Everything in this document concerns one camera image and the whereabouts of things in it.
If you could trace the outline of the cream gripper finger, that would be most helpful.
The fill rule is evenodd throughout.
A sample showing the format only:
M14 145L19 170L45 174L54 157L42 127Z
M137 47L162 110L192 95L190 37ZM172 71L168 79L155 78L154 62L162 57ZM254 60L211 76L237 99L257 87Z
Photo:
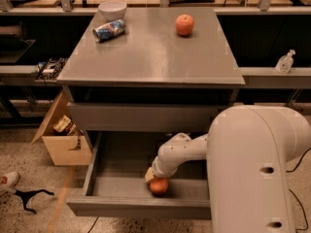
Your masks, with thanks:
M156 177L156 176L155 176L155 174L154 174L153 168L150 167L150 168L147 170L146 174L145 174L145 181L146 181L147 183L149 183L149 182L151 182L155 177Z

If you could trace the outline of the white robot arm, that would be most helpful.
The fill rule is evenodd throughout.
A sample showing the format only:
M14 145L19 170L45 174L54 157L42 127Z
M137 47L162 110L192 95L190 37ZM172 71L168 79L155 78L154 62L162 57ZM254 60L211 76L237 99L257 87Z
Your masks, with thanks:
M207 134L179 133L164 143L145 175L170 178L187 161L207 161L214 233L295 233L286 163L302 156L311 127L299 112L241 105L222 111Z

